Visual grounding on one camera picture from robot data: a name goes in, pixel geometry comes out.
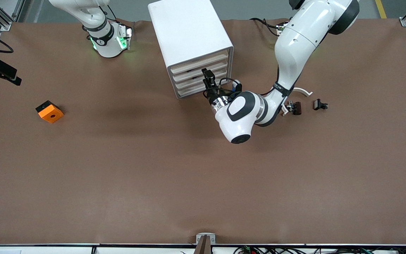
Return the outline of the small brown black component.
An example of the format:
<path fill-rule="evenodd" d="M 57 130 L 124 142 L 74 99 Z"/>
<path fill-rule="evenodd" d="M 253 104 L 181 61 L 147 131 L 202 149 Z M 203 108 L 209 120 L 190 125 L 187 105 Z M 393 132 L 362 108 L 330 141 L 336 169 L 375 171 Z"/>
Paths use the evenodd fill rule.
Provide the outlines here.
<path fill-rule="evenodd" d="M 285 105 L 287 112 L 293 115 L 301 115 L 302 114 L 302 109 L 301 109 L 301 103 L 300 102 L 292 102 L 291 100 L 289 101 L 288 104 Z"/>

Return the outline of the white curved plastic piece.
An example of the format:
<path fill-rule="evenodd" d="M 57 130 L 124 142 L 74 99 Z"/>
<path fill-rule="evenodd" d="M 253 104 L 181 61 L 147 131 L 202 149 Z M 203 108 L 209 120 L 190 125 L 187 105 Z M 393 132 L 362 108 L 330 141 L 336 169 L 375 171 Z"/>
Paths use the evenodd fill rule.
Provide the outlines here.
<path fill-rule="evenodd" d="M 303 95 L 306 96 L 306 97 L 309 97 L 309 96 L 311 96 L 311 95 L 313 94 L 313 92 L 309 92 L 309 91 L 307 91 L 307 90 L 305 90 L 305 89 L 302 89 L 302 88 L 294 88 L 293 91 L 292 91 L 292 93 L 301 93 L 301 94 L 303 94 Z M 284 103 L 284 104 L 282 105 L 282 108 L 281 108 L 281 111 L 282 111 L 282 114 L 281 114 L 281 115 L 282 115 L 282 117 L 284 117 L 286 114 L 288 114 L 288 111 L 287 111 L 285 105 L 288 104 L 289 101 L 287 101 L 287 103 Z"/>

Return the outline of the white table edge rail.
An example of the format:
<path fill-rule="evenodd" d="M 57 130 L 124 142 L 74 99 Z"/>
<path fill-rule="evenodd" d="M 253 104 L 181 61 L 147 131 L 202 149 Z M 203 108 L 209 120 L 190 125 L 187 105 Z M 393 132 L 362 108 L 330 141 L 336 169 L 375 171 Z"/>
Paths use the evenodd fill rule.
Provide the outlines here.
<path fill-rule="evenodd" d="M 0 254 L 193 254 L 196 244 L 0 244 Z M 213 254 L 406 254 L 406 244 L 215 244 Z"/>

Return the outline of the brown angled bar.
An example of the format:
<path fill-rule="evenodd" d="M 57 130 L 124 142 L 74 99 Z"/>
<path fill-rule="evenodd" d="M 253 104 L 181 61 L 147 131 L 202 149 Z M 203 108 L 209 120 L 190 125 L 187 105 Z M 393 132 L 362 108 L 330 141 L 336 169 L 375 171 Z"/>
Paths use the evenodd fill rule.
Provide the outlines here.
<path fill-rule="evenodd" d="M 193 254 L 213 254 L 212 245 L 207 241 L 207 236 L 201 238 L 199 243 L 196 245 Z"/>

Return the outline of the orange and black box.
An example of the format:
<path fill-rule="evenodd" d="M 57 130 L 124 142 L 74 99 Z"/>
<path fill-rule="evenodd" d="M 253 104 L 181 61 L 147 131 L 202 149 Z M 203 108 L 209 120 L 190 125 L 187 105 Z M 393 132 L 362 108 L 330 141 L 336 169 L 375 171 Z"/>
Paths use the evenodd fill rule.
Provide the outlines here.
<path fill-rule="evenodd" d="M 48 123 L 55 123 L 61 119 L 64 114 L 58 106 L 52 103 L 50 100 L 45 101 L 41 105 L 35 108 L 39 117 Z"/>

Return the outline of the brown table cover mat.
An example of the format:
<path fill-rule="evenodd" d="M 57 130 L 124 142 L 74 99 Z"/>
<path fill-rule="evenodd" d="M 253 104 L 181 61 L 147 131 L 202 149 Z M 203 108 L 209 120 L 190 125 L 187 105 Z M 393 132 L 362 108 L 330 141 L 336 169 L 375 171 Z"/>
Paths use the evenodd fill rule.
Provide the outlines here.
<path fill-rule="evenodd" d="M 406 28 L 328 35 L 302 115 L 232 144 L 203 95 L 177 99 L 151 22 L 97 55 L 79 24 L 14 24 L 0 54 L 0 244 L 406 244 Z M 314 101 L 328 103 L 314 110 Z M 55 123 L 35 108 L 50 100 Z"/>

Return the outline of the grey metal bracket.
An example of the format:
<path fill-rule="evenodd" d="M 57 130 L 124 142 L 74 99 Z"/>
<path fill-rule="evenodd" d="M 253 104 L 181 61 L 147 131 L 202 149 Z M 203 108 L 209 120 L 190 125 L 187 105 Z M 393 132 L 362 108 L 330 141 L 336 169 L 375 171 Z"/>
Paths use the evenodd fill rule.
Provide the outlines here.
<path fill-rule="evenodd" d="M 210 232 L 202 232 L 198 233 L 196 235 L 196 245 L 199 243 L 201 238 L 204 238 L 207 236 L 207 241 L 210 242 L 210 245 L 215 245 L 216 244 L 216 234 L 215 233 L 210 233 Z"/>

